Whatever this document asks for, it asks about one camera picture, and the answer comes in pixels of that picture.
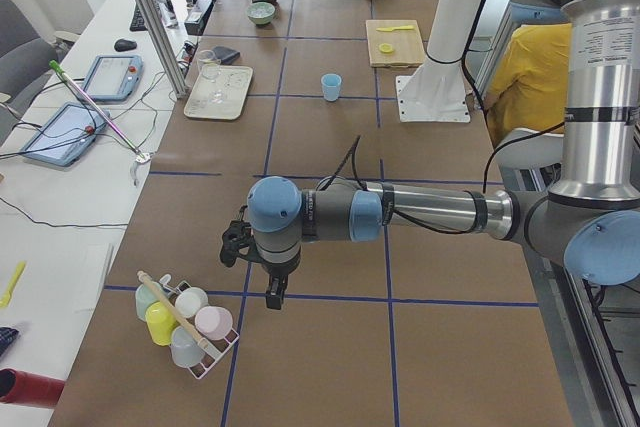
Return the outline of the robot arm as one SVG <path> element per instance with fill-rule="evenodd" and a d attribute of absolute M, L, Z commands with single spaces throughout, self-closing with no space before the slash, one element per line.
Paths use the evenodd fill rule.
<path fill-rule="evenodd" d="M 449 235 L 485 233 L 530 247 L 584 280 L 639 274 L 639 193 L 630 180 L 639 118 L 639 0 L 513 0 L 572 27 L 560 179 L 545 192 L 485 195 L 331 176 L 313 190 L 266 177 L 222 236 L 221 262 L 268 273 L 267 306 L 283 305 L 305 242 L 376 239 L 405 224 Z"/>

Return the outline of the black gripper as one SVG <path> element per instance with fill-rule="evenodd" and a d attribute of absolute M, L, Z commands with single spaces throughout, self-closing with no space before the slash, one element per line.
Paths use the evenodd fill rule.
<path fill-rule="evenodd" d="M 237 217 L 229 224 L 222 234 L 220 261 L 226 267 L 233 267 L 238 258 L 247 262 L 259 263 L 270 275 L 269 284 L 265 291 L 265 302 L 268 309 L 281 309 L 285 300 L 288 286 L 288 275 L 294 272 L 300 264 L 300 251 L 284 261 L 270 261 L 258 250 L 258 245 L 252 234 L 251 224 L 244 220 L 246 205 L 239 209 Z"/>

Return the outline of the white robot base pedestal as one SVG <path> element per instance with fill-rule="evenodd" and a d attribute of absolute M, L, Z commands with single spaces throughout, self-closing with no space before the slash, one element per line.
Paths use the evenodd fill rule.
<path fill-rule="evenodd" d="M 412 76 L 396 78 L 402 122 L 470 121 L 462 67 L 481 1 L 438 1 L 424 63 Z"/>

